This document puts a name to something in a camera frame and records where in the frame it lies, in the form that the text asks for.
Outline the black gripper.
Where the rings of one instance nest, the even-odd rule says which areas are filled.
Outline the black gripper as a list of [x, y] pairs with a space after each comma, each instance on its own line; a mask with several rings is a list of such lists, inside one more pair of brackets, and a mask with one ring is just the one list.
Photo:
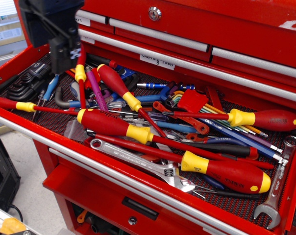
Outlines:
[[62, 74], [76, 66], [81, 41], [75, 20], [83, 0], [20, 0], [22, 20], [31, 44], [49, 44], [51, 70]]

